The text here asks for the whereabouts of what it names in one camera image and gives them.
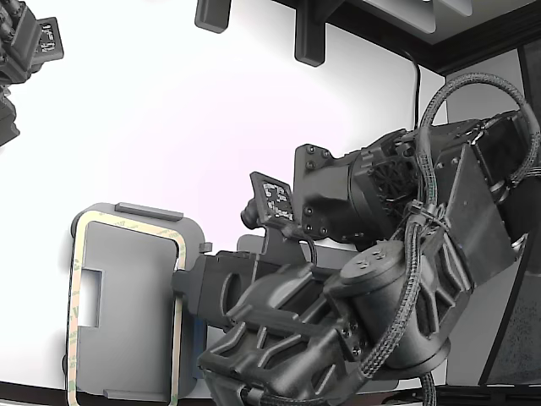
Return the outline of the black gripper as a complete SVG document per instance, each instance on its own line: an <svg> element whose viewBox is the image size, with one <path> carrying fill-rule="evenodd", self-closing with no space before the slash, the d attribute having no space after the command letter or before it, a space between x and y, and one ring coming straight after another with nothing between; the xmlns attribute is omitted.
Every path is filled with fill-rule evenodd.
<svg viewBox="0 0 541 406"><path fill-rule="evenodd" d="M278 262L267 255L247 251L219 251L216 255L203 255L204 273L201 285L201 267L194 265L189 270L177 270L172 274L172 291L177 296L199 296L197 316L209 326L231 329L227 312L232 309L242 294L258 279L277 272L289 265L302 265L308 260L302 256L296 261Z"/></svg>

